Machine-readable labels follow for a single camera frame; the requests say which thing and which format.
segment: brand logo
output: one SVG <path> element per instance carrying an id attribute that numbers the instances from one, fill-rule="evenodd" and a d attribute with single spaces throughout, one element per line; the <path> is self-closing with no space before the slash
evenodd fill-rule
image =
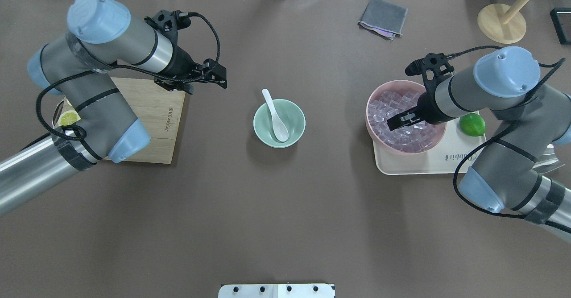
<path id="1" fill-rule="evenodd" d="M 467 156 L 467 154 L 446 154 L 444 156 L 444 161 L 460 161 L 465 158 L 465 156 Z M 474 154 L 468 158 L 468 161 L 473 161 L 475 159 L 476 155 Z"/>
<path id="2" fill-rule="evenodd" d="M 165 131 L 169 131 L 169 128 L 171 127 L 171 118 L 173 117 L 173 110 L 174 107 L 169 107 L 169 113 L 167 115 L 167 123 L 165 123 Z"/>

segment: white spoon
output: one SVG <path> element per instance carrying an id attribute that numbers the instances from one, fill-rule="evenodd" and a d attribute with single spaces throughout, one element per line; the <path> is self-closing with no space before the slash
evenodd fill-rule
<path id="1" fill-rule="evenodd" d="M 267 89 L 262 89 L 261 93 L 264 95 L 265 103 L 267 103 L 269 112 L 272 115 L 273 133 L 276 135 L 278 141 L 280 142 L 287 141 L 287 139 L 289 139 L 290 137 L 290 134 L 288 133 L 286 126 L 276 113 L 276 108 L 275 106 L 273 106 L 272 96 L 269 94 L 269 91 Z"/>

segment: bowl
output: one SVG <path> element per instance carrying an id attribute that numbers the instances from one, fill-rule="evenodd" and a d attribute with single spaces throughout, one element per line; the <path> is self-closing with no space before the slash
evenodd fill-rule
<path id="1" fill-rule="evenodd" d="M 302 137 L 306 129 L 306 117 L 299 106 L 287 99 L 273 99 L 273 104 L 290 134 L 289 139 L 285 142 L 277 140 L 273 133 L 272 116 L 266 103 L 263 103 L 253 116 L 253 130 L 266 145 L 273 148 L 287 148 Z"/>
<path id="2" fill-rule="evenodd" d="M 367 131 L 369 131 L 369 135 L 371 136 L 371 139 L 373 139 L 375 143 L 382 145 L 384 148 L 391 150 L 391 152 L 396 152 L 398 154 L 421 154 L 426 152 L 427 150 L 434 148 L 440 142 L 440 140 L 442 140 L 444 132 L 446 131 L 446 123 L 434 126 L 434 128 L 436 129 L 436 135 L 432 136 L 432 138 L 430 139 L 430 141 L 432 141 L 432 145 L 424 150 L 421 150 L 420 152 L 406 152 L 403 150 L 395 149 L 390 145 L 388 145 L 387 143 L 385 143 L 383 140 L 379 139 L 379 137 L 373 132 L 373 127 L 371 127 L 369 123 L 368 107 L 372 101 L 379 99 L 384 91 L 392 91 L 400 95 L 405 95 L 408 91 L 413 91 L 416 93 L 424 93 L 426 92 L 426 89 L 424 88 L 424 86 L 414 81 L 394 80 L 394 81 L 388 81 L 383 85 L 380 85 L 379 87 L 377 87 L 377 89 L 373 91 L 373 93 L 367 100 L 367 105 L 365 105 L 365 123 L 367 125 Z"/>

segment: power cord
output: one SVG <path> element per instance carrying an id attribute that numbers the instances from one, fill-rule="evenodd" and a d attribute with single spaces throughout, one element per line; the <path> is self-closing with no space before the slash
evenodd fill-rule
<path id="1" fill-rule="evenodd" d="M 148 74 L 151 75 L 153 77 L 162 79 L 162 80 L 168 80 L 168 81 L 173 81 L 173 82 L 177 82 L 177 83 L 191 83 L 197 80 L 201 80 L 204 77 L 210 75 L 210 73 L 212 73 L 212 71 L 214 70 L 214 68 L 218 65 L 218 61 L 220 60 L 220 38 L 218 37 L 218 34 L 216 33 L 216 30 L 214 29 L 214 26 L 212 26 L 212 24 L 210 23 L 210 21 L 208 21 L 208 19 L 206 19 L 206 17 L 204 17 L 203 15 L 201 15 L 198 12 L 188 12 L 188 17 L 200 17 L 200 19 L 204 20 L 204 22 L 206 22 L 206 24 L 208 25 L 208 27 L 210 28 L 210 30 L 212 31 L 212 34 L 214 34 L 214 38 L 216 38 L 216 60 L 212 63 L 212 65 L 210 65 L 210 69 L 208 71 L 206 71 L 206 73 L 192 78 L 192 79 L 174 79 L 168 76 L 164 76 L 161 74 L 157 74 L 157 73 L 153 73 L 150 72 L 149 70 L 143 70 L 141 68 L 137 68 L 131 65 L 119 65 L 119 64 L 112 64 L 112 65 L 108 65 L 109 67 L 116 69 L 116 68 L 126 68 L 127 70 L 135 70 L 137 72 L 141 72 L 144 74 Z M 101 60 L 99 60 L 98 58 L 96 58 L 95 56 L 93 56 L 91 53 L 88 52 L 88 54 L 90 56 L 92 56 L 92 58 L 96 59 L 98 62 L 101 62 L 102 64 L 106 64 L 105 62 L 102 62 Z M 55 89 L 57 86 L 65 83 L 66 81 L 70 81 L 70 80 L 74 80 L 74 79 L 78 79 L 80 77 L 86 76 L 86 75 L 90 75 L 93 74 L 93 71 L 91 70 L 87 70 L 85 72 L 81 72 L 79 74 L 75 74 L 75 75 L 71 75 L 69 77 L 66 77 L 64 79 L 58 80 L 55 83 L 49 85 L 48 87 L 46 87 L 45 89 L 43 89 L 39 95 L 37 95 L 37 99 L 36 99 L 36 115 L 37 115 L 37 119 L 39 120 L 39 123 L 41 123 L 41 125 L 48 131 L 48 133 L 46 135 L 41 136 L 40 138 L 36 139 L 34 142 L 30 143 L 27 147 L 30 147 L 31 145 L 37 143 L 39 140 L 46 138 L 47 136 L 49 136 L 49 134 L 53 134 L 55 136 L 58 136 L 62 139 L 66 139 L 66 140 L 72 140 L 72 141 L 80 141 L 80 140 L 84 140 L 85 137 L 87 136 L 87 132 L 85 131 L 84 128 L 80 127 L 79 125 L 64 125 L 62 126 L 62 130 L 64 133 L 61 133 L 55 129 L 53 129 L 51 126 L 48 125 L 48 123 L 45 121 L 45 119 L 43 118 L 43 115 L 41 115 L 41 101 L 43 100 L 43 97 L 51 90 L 51 89 Z M 74 131 L 76 136 L 69 136 L 65 134 L 65 131 L 67 131 L 68 129 L 71 129 Z"/>
<path id="2" fill-rule="evenodd" d="M 486 48 L 494 48 L 497 50 L 500 50 L 502 47 L 499 46 L 478 46 L 475 48 L 470 48 L 469 50 L 465 50 L 463 52 L 459 52 L 456 54 L 450 54 L 447 55 L 446 57 L 448 59 L 453 59 L 456 58 L 458 56 L 461 56 L 463 54 L 467 54 L 469 52 L 473 52 L 474 50 L 483 50 Z M 541 87 L 541 85 L 543 85 L 548 79 L 549 77 L 551 77 L 552 74 L 554 74 L 554 72 L 556 70 L 558 70 L 559 67 L 561 67 L 561 65 L 563 64 L 563 62 L 565 62 L 565 58 L 562 58 L 561 60 L 559 60 L 559 62 L 555 63 L 555 64 L 539 64 L 542 67 L 547 67 L 547 68 L 552 68 L 536 85 L 536 88 L 538 89 L 539 87 Z M 534 88 L 532 89 L 533 93 L 535 93 L 537 91 L 537 89 Z M 526 97 L 526 99 L 524 100 L 524 102 L 520 103 L 520 105 L 522 105 L 523 103 L 527 102 L 531 96 L 533 96 L 533 94 L 529 95 L 532 91 L 528 92 L 528 97 Z M 454 192 L 456 193 L 456 195 L 463 200 L 467 205 L 469 205 L 472 208 L 475 208 L 476 210 L 486 213 L 488 215 L 492 215 L 492 216 L 497 216 L 497 217 L 507 217 L 507 218 L 512 218 L 512 219 L 524 219 L 526 218 L 526 216 L 524 215 L 513 215 L 513 214 L 506 214 L 506 213 L 493 213 L 493 212 L 489 212 L 483 208 L 478 207 L 477 205 L 473 204 L 471 201 L 469 201 L 468 199 L 466 199 L 458 190 L 458 174 L 459 174 L 459 170 L 460 168 L 463 166 L 463 164 L 465 164 L 465 162 L 474 154 L 476 154 L 479 150 L 487 147 L 488 145 L 495 143 L 496 141 L 498 141 L 499 139 L 501 139 L 502 137 L 510 134 L 518 125 L 519 121 L 512 121 L 510 123 L 510 125 L 508 125 L 508 127 L 506 127 L 506 129 L 504 129 L 503 131 L 501 131 L 498 135 L 493 136 L 491 139 L 489 139 L 488 141 L 485 141 L 484 143 L 480 144 L 478 147 L 476 147 L 475 149 L 473 149 L 471 152 L 469 152 L 468 154 L 466 154 L 466 156 L 464 156 L 464 158 L 459 162 L 458 166 L 456 167 L 456 169 L 454 170 L 454 177 L 452 179 L 452 186 L 454 188 Z M 565 225 L 562 225 L 560 223 L 555 223 L 552 221 L 546 221 L 545 225 L 548 225 L 549 227 L 553 227 L 555 229 L 559 229 L 561 231 L 567 232 L 567 233 L 571 233 L 571 228 L 570 227 L 566 227 Z"/>

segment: pink bowl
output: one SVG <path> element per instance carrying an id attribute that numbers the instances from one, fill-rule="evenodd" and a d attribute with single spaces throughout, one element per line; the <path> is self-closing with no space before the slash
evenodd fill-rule
<path id="1" fill-rule="evenodd" d="M 369 104 L 372 101 L 379 99 L 381 97 L 381 94 L 384 91 L 392 91 L 392 92 L 396 92 L 400 95 L 405 95 L 408 91 L 424 93 L 424 92 L 426 92 L 426 89 L 424 88 L 424 86 L 420 85 L 419 83 L 413 82 L 413 81 L 394 80 L 394 81 L 388 81 L 388 82 L 384 83 L 383 85 L 380 85 L 379 87 L 377 87 L 377 89 L 375 89 L 375 91 L 373 91 L 373 94 L 371 94 L 371 96 L 367 100 L 367 105 L 365 105 L 365 123 L 367 125 L 367 131 L 369 131 L 369 135 L 371 135 L 371 139 L 373 139 L 373 141 L 375 143 L 382 145 L 384 148 L 391 150 L 391 152 L 395 152 L 397 154 L 421 154 L 421 153 L 424 153 L 427 150 L 430 150 L 431 148 L 435 147 L 440 142 L 440 140 L 442 140 L 442 137 L 444 136 L 444 131 L 446 131 L 446 123 L 434 126 L 434 128 L 436 129 L 436 135 L 434 135 L 431 139 L 432 145 L 429 148 L 422 150 L 420 152 L 416 152 L 416 153 L 404 152 L 402 150 L 395 149 L 395 148 L 391 147 L 390 145 L 381 141 L 381 139 L 379 139 L 379 137 L 377 135 L 375 135 L 375 133 L 373 133 L 373 128 L 369 124 L 369 120 L 367 118 L 367 115 L 368 115 L 367 109 L 369 107 Z"/>

